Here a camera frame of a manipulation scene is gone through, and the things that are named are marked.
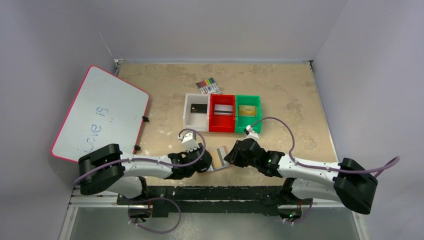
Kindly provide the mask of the white plastic bin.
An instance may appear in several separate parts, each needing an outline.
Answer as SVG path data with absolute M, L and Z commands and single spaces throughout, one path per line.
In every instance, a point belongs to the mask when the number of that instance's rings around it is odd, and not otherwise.
M 183 127 L 194 129 L 199 132 L 209 131 L 210 117 L 210 94 L 187 93 L 185 95 L 183 110 Z M 190 113 L 191 104 L 207 104 L 208 113 Z

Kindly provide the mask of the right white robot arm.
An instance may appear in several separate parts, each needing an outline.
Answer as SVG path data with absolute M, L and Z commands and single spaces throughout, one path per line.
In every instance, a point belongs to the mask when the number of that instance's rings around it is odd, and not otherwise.
M 378 180 L 370 173 L 353 174 L 363 167 L 355 160 L 294 161 L 284 152 L 265 150 L 252 138 L 238 140 L 224 160 L 237 167 L 253 167 L 267 177 L 284 178 L 279 200 L 266 204 L 293 204 L 299 200 L 323 199 L 342 203 L 359 214 L 371 212 Z

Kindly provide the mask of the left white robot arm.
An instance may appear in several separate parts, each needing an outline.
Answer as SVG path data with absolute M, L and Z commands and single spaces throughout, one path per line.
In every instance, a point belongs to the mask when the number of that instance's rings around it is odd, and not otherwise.
M 202 144 L 193 151 L 141 156 L 127 154 L 117 143 L 111 143 L 78 160 L 79 177 L 74 185 L 80 186 L 82 195 L 107 191 L 142 205 L 149 199 L 147 177 L 182 180 L 206 172 L 211 164 L 212 157 Z

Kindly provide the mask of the pink leather card holder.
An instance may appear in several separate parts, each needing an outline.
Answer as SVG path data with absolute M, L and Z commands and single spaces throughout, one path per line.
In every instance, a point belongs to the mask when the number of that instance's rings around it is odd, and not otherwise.
M 224 158 L 228 155 L 228 149 L 226 146 L 217 147 L 214 149 L 210 149 L 207 151 L 211 156 L 211 164 L 208 169 L 203 172 L 198 172 L 197 174 L 210 174 L 213 172 L 217 172 L 223 169 L 226 169 L 230 166 L 230 164 L 224 160 Z

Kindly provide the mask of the red framed whiteboard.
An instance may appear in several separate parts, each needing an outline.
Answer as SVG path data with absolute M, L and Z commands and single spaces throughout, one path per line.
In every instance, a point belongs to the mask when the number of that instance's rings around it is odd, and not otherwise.
M 52 156 L 77 162 L 108 144 L 133 153 L 147 114 L 144 90 L 92 65 L 50 149 Z

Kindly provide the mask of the red plastic bin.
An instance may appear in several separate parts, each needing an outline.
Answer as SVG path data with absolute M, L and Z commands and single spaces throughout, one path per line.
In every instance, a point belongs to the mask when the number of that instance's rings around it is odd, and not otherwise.
M 210 96 L 209 132 L 234 133 L 236 122 L 236 96 L 212 94 Z M 232 115 L 214 115 L 214 105 L 232 105 Z

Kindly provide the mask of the green plastic bin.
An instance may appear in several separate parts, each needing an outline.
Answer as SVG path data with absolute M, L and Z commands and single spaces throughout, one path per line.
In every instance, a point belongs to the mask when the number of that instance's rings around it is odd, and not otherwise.
M 235 96 L 235 132 L 244 133 L 244 129 L 251 125 L 253 130 L 257 133 L 261 132 L 262 123 L 257 123 L 253 125 L 260 119 L 262 119 L 262 108 L 261 108 L 261 98 L 258 95 L 236 95 Z M 256 117 L 244 117 L 239 116 L 238 106 L 239 105 L 251 105 L 257 107 Z

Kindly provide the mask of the orange credit card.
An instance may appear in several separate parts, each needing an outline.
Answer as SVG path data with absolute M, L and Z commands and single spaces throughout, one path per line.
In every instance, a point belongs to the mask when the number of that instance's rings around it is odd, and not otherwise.
M 225 146 L 211 149 L 208 152 L 212 158 L 210 166 L 212 171 L 218 171 L 229 166 L 229 163 L 224 160 L 224 157 L 228 154 Z

